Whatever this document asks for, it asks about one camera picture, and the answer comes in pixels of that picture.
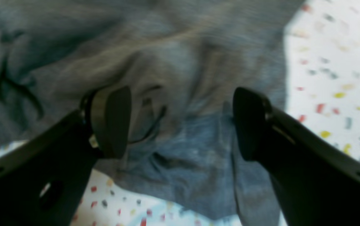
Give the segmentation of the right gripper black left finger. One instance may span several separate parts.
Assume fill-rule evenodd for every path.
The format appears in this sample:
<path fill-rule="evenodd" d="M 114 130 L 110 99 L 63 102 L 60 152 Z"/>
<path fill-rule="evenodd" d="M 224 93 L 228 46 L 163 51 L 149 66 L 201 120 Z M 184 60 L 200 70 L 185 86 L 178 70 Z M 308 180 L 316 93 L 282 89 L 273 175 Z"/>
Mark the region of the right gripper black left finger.
<path fill-rule="evenodd" d="M 102 158 L 124 156 L 131 90 L 104 88 L 80 109 L 0 157 L 0 226 L 68 226 L 91 170 Z"/>

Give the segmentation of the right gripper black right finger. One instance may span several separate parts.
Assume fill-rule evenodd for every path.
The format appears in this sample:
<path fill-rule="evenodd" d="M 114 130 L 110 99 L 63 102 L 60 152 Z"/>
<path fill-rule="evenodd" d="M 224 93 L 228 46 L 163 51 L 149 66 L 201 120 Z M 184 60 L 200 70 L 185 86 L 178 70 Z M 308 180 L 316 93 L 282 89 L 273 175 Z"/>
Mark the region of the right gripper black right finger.
<path fill-rule="evenodd" d="M 243 159 L 269 173 L 289 226 L 360 226 L 360 162 L 259 92 L 236 88 L 233 116 Z"/>

